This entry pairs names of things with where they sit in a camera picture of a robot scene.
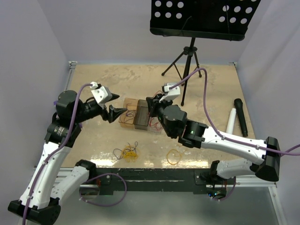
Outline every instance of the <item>white tube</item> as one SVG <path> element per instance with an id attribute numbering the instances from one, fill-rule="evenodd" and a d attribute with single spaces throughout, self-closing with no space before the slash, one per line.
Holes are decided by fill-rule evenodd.
<path id="1" fill-rule="evenodd" d="M 226 129 L 226 133 L 231 134 L 231 135 L 233 134 L 235 115 L 236 115 L 236 109 L 233 108 L 230 112 L 227 129 Z"/>

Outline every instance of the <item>tripod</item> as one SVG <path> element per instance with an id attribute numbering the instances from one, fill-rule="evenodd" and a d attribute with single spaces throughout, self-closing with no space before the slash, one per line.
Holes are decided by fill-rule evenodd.
<path id="1" fill-rule="evenodd" d="M 192 60 L 192 57 L 194 56 L 195 57 L 195 60 L 196 60 L 196 65 L 197 68 L 199 68 L 199 61 L 198 61 L 198 57 L 197 57 L 197 48 L 194 47 L 194 44 L 195 44 L 195 37 L 192 38 L 191 40 L 191 44 L 189 46 L 185 46 L 183 48 L 183 52 L 174 60 L 174 62 L 171 63 L 171 65 L 161 74 L 162 76 L 165 75 L 165 73 L 172 67 L 172 66 L 175 66 L 175 69 L 180 77 L 180 79 L 184 79 L 188 74 L 189 74 L 189 68 L 191 66 L 191 60 Z M 176 66 L 176 62 L 183 56 L 183 55 L 187 55 L 187 62 L 186 62 L 186 65 L 184 67 L 184 72 L 183 72 L 183 77 L 181 77 L 180 75 L 180 72 Z M 186 96 L 186 91 L 187 91 L 187 86 L 188 86 L 188 81 L 186 80 L 184 84 L 184 89 L 183 89 L 183 95 L 182 95 L 182 101 L 181 101 L 181 106 L 184 105 L 184 98 Z"/>

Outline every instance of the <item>table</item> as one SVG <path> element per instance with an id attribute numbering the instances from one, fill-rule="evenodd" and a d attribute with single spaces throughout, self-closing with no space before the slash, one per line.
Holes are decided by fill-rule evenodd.
<path id="1" fill-rule="evenodd" d="M 226 130 L 228 117 L 236 98 L 244 102 L 244 113 L 248 127 L 249 138 L 254 138 L 249 114 L 244 101 L 240 82 L 235 66 L 231 65 L 201 65 L 208 72 L 207 108 L 216 127 Z M 152 97 L 161 86 L 167 82 L 178 82 L 179 77 L 174 67 L 165 76 L 161 73 L 167 65 L 106 65 L 88 64 L 77 65 L 70 89 L 78 91 L 84 83 L 96 81 L 110 89 L 112 93 L 120 95 L 119 99 L 106 104 L 122 107 L 124 98 L 145 99 Z M 178 65 L 182 73 L 184 65 Z M 174 101 L 187 112 L 187 117 L 202 123 L 208 123 L 203 110 L 203 85 L 204 77 L 199 78 L 197 73 L 188 82 L 186 102 L 180 106 L 181 98 Z M 82 92 L 81 99 L 85 101 L 92 94 L 89 88 Z M 233 134 L 241 136 L 240 126 L 236 118 Z M 123 149 L 128 143 L 134 145 L 138 142 L 138 159 L 127 162 L 121 159 L 117 162 L 113 149 Z M 171 149 L 182 153 L 182 158 L 177 165 L 171 165 L 166 155 Z M 178 161 L 178 155 L 169 155 L 171 163 Z M 109 124 L 102 118 L 95 117 L 83 123 L 82 132 L 78 136 L 71 152 L 65 159 L 63 167 L 74 167 L 80 159 L 90 160 L 97 167 L 132 167 L 132 168 L 209 168 L 214 160 L 232 160 L 238 158 L 217 150 L 189 149 L 183 147 L 177 140 L 166 136 L 165 132 L 151 132 L 120 127 L 115 121 Z"/>

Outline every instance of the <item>white backdrop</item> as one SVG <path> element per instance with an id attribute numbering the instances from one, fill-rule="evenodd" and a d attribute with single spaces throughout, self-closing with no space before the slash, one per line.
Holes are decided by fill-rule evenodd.
<path id="1" fill-rule="evenodd" d="M 190 42 L 187 37 L 150 33 L 151 0 L 38 1 L 68 60 L 170 63 Z M 198 38 L 200 63 L 237 61 L 270 2 L 261 1 L 241 42 Z"/>
<path id="2" fill-rule="evenodd" d="M 68 61 L 37 0 L 0 4 L 0 224 L 26 189 L 66 84 Z"/>
<path id="3" fill-rule="evenodd" d="M 256 137 L 276 137 L 282 150 L 300 143 L 299 12 L 298 0 L 273 0 L 238 61 Z M 300 221 L 299 163 L 300 157 L 281 160 L 278 192 L 289 225 Z"/>

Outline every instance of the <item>black music stand tray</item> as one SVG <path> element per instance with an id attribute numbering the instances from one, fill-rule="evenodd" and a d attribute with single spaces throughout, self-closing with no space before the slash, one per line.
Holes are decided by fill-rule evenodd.
<path id="1" fill-rule="evenodd" d="M 261 0 L 152 0 L 150 32 L 164 37 L 179 36 L 192 38 L 190 46 L 161 74 L 175 66 L 180 79 L 189 74 L 191 59 L 194 56 L 199 68 L 196 38 L 242 41 L 248 25 Z M 176 62 L 187 55 L 183 77 Z M 188 81 L 184 83 L 181 106 L 187 91 Z"/>

